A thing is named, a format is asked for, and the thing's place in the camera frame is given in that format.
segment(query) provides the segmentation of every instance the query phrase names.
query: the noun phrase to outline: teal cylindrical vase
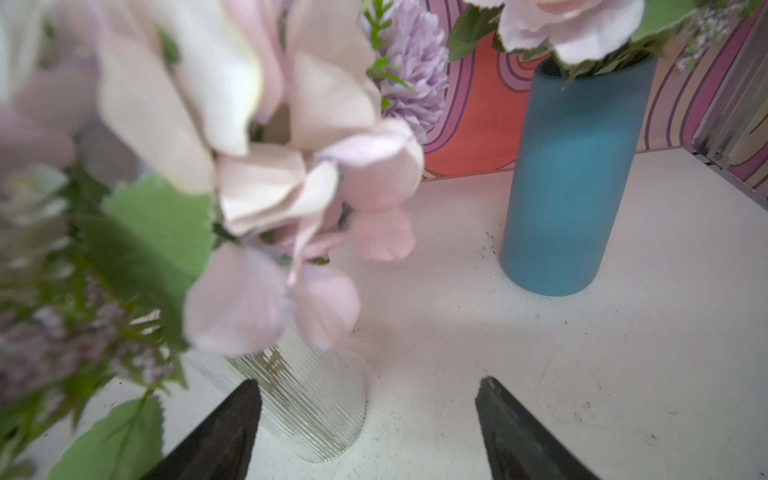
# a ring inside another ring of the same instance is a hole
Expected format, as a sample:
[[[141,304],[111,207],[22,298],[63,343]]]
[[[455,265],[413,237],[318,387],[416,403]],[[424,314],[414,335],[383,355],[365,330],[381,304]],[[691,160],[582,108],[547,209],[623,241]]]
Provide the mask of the teal cylindrical vase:
[[[648,58],[565,86],[552,60],[531,84],[502,268],[547,296],[586,288],[611,235],[656,70]]]

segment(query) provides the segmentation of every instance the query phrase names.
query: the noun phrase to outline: clear vase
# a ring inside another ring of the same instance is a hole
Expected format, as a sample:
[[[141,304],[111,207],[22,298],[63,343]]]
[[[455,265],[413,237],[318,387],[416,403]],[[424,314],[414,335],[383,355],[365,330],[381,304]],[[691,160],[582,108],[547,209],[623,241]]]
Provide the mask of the clear vase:
[[[366,394],[352,367],[335,352],[310,348],[293,327],[262,353],[228,359],[190,352],[185,360],[226,394],[244,379],[258,380],[260,430],[308,462],[338,457],[362,427]]]

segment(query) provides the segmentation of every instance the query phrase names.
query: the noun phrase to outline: flower arrangement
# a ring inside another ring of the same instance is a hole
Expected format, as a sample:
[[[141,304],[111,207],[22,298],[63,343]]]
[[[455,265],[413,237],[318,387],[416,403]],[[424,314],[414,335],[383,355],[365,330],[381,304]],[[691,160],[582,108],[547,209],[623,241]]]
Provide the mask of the flower arrangement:
[[[552,55],[567,81],[621,70],[690,35],[680,69],[724,41],[760,0],[468,0],[448,39],[451,61],[494,32],[494,48],[524,60]]]
[[[24,448],[115,376],[146,393],[94,428],[150,427],[72,455],[139,478],[185,349],[256,353],[293,321],[332,349],[361,306],[329,252],[411,252],[401,205],[445,103],[445,36],[415,0],[0,13],[0,478],[29,476]]]

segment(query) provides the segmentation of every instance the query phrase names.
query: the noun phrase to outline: petal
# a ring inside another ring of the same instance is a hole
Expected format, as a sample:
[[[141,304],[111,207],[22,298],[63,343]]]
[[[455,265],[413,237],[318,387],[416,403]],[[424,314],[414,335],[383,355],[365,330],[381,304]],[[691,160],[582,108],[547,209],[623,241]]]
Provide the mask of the petal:
[[[280,227],[275,230],[274,240],[283,253],[293,255],[298,222]],[[331,250],[341,247],[346,240],[346,232],[316,233],[314,237],[302,249],[302,257],[305,259],[327,258]]]
[[[320,162],[306,175],[304,183],[280,205],[264,212],[225,221],[233,235],[248,231],[266,231],[288,220],[324,211],[333,201],[339,185],[339,171],[330,162]]]
[[[536,8],[553,15],[566,15],[577,11],[587,0],[536,0]]]
[[[604,0],[594,10],[549,28],[549,41],[565,63],[600,60],[632,36],[644,9],[644,0]]]
[[[0,178],[29,164],[64,168],[74,161],[70,134],[38,122],[0,105]]]
[[[147,165],[98,119],[78,135],[78,158],[88,175],[109,188],[147,173]]]
[[[145,0],[176,41],[174,72],[200,116],[208,143],[229,155],[248,153],[248,126],[263,87],[259,59],[220,0]]]
[[[602,2],[612,1],[587,0],[581,7],[561,15],[545,12],[537,6],[536,2],[531,2],[530,0],[507,2],[505,10],[508,10],[508,18],[511,22],[515,23],[520,29],[533,33],[545,25],[566,22],[572,18],[577,18],[587,10],[597,7]]]
[[[347,167],[362,168],[397,155],[409,137],[399,131],[357,134],[315,153],[317,158],[335,160]]]
[[[214,163],[165,66],[149,49],[105,31],[99,113],[104,123],[178,190],[205,194],[214,188]]]
[[[396,156],[364,168],[346,168],[342,194],[352,208],[369,212],[390,210],[409,199],[419,186],[424,169],[424,150],[406,122],[387,118],[380,131],[407,134],[406,147]]]
[[[299,51],[338,65],[359,83],[376,59],[370,40],[359,27],[358,0],[296,0],[286,20],[286,52]]]
[[[331,204],[326,208],[326,215],[323,218],[323,224],[320,225],[320,231],[335,230],[341,221],[344,213],[344,200],[341,195],[336,195]]]
[[[306,265],[300,281],[290,289],[296,304],[296,326],[304,341],[327,351],[338,346],[360,316],[355,283],[341,270]]]
[[[357,252],[368,260],[402,260],[416,245],[411,218],[399,208],[377,214],[355,212],[349,233]]]
[[[98,66],[65,58],[38,70],[14,99],[16,109],[48,127],[76,133],[96,113]]]
[[[109,27],[134,39],[156,55],[161,53],[160,38],[154,22],[142,5],[143,0],[57,0],[55,11],[66,33],[82,44],[96,49],[98,27]]]
[[[290,273],[288,274],[288,286],[296,285],[299,279],[301,268],[304,264],[304,249],[310,243],[315,233],[323,224],[323,212],[302,217],[296,228],[296,237],[293,241],[293,262],[291,263]]]
[[[217,170],[221,211],[226,221],[237,221],[275,207],[306,176],[301,153],[261,143],[251,144],[247,157],[219,157]]]
[[[45,0],[0,2],[0,103],[32,75],[40,52]]]
[[[224,243],[184,301],[192,346],[242,356],[273,345],[290,321],[286,272],[270,255]]]
[[[518,49],[536,48],[547,39],[545,32],[530,31],[520,28],[515,22],[515,10],[505,7],[498,20],[498,29],[496,30],[499,38],[502,40],[506,51]]]
[[[299,52],[294,58],[295,91],[291,99],[291,144],[317,151],[379,120],[366,90],[349,73],[320,58]]]
[[[277,34],[280,12],[272,0],[223,0],[223,5],[261,60],[264,91],[255,118],[257,123],[266,124],[283,103],[285,92],[283,52]]]

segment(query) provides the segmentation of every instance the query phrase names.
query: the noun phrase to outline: lavender chrysanthemum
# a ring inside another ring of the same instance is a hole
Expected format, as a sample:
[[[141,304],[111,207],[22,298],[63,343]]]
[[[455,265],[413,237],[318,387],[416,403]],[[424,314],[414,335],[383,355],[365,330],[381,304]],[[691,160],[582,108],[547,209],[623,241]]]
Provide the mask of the lavender chrysanthemum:
[[[390,105],[384,117],[408,122],[420,143],[437,125],[445,108],[448,88],[448,49],[438,16],[426,11],[419,0],[394,0],[386,13],[392,26],[379,36],[387,41],[379,52],[393,65],[391,72],[411,88],[388,79],[379,81],[382,96]]]

